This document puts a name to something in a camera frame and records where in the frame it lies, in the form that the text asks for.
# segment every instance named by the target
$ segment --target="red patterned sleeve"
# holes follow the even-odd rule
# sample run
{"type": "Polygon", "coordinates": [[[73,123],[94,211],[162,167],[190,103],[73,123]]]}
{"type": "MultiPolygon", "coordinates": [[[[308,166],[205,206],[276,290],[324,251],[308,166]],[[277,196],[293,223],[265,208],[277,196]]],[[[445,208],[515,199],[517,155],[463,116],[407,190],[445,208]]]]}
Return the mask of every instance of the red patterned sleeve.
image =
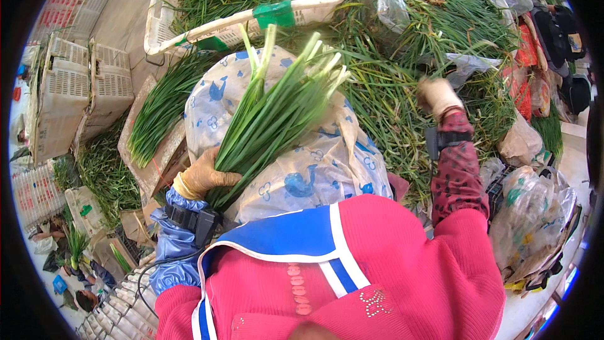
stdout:
{"type": "MultiPolygon", "coordinates": [[[[440,132],[474,133],[465,113],[443,118],[440,132]]],[[[472,142],[462,142],[440,152],[438,172],[432,179],[432,223],[436,226],[459,209],[476,209],[489,218],[489,198],[483,191],[479,165],[472,142]]]]}

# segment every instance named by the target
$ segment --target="green tape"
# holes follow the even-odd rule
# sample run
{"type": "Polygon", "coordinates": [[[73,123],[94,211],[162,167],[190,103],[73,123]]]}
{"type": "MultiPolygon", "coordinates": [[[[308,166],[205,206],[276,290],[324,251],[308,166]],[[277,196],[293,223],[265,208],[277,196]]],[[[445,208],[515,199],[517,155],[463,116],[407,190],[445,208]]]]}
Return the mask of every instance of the green tape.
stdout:
{"type": "Polygon", "coordinates": [[[204,38],[195,43],[200,50],[216,50],[217,52],[226,52],[229,50],[227,44],[216,36],[204,38]]]}
{"type": "Polygon", "coordinates": [[[180,46],[184,43],[187,43],[187,35],[185,34],[185,37],[182,38],[182,40],[178,41],[177,43],[175,43],[175,46],[180,46]]]}
{"type": "Polygon", "coordinates": [[[283,0],[277,4],[262,4],[254,8],[252,13],[258,20],[261,29],[266,29],[268,24],[282,27],[291,27],[296,24],[291,0],[283,0]]]}

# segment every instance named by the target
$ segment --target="black cable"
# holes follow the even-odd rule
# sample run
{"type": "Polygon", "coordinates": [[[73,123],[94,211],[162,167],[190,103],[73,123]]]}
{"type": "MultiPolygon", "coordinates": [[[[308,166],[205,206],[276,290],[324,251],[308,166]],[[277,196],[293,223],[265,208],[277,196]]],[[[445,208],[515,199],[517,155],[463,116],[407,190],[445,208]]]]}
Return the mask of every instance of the black cable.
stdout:
{"type": "Polygon", "coordinates": [[[203,248],[198,249],[197,251],[195,251],[194,253],[190,253],[188,255],[185,256],[180,256],[180,257],[173,257],[173,258],[167,258],[165,260],[160,260],[160,261],[155,261],[153,264],[151,264],[150,266],[148,266],[147,268],[143,269],[143,271],[141,272],[141,275],[138,276],[138,283],[137,283],[137,294],[139,295],[139,297],[141,297],[141,300],[143,301],[143,303],[145,304],[145,306],[147,306],[147,308],[149,310],[151,310],[151,312],[155,315],[155,317],[157,319],[159,319],[159,316],[157,316],[157,314],[155,314],[155,310],[151,308],[151,306],[149,306],[149,304],[147,303],[147,301],[145,301],[145,298],[143,297],[143,294],[141,293],[141,280],[143,278],[143,275],[151,268],[153,268],[154,266],[157,265],[162,265],[162,264],[166,264],[166,263],[170,263],[172,261],[180,261],[180,260],[185,260],[188,258],[192,258],[195,256],[199,256],[201,255],[201,253],[204,251],[203,248]]]}

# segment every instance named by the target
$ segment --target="black bag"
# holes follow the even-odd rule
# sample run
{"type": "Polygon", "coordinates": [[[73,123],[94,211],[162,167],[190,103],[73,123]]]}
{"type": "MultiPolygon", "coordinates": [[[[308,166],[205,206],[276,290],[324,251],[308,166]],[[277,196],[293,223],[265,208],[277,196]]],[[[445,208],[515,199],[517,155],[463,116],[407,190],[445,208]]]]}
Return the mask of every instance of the black bag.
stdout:
{"type": "Polygon", "coordinates": [[[560,98],[566,103],[570,113],[578,115],[590,104],[591,87],[589,82],[579,76],[569,75],[563,78],[560,98]]]}

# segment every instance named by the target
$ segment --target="blue sleeve cover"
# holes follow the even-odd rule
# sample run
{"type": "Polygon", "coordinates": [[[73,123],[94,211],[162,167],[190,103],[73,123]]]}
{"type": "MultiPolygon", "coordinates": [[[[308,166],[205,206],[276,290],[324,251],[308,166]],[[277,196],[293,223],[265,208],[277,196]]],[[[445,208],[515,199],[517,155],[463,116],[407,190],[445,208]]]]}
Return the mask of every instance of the blue sleeve cover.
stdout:
{"type": "MultiPolygon", "coordinates": [[[[208,206],[205,201],[184,199],[174,188],[170,188],[165,194],[165,199],[168,205],[178,205],[196,213],[208,206]]],[[[195,234],[171,224],[165,215],[164,208],[155,209],[151,214],[151,219],[159,223],[161,227],[155,247],[155,261],[185,256],[198,251],[194,243],[195,234]]],[[[197,257],[190,257],[157,266],[149,279],[155,294],[160,295],[163,291],[176,285],[200,286],[197,259],[197,257]]]]}

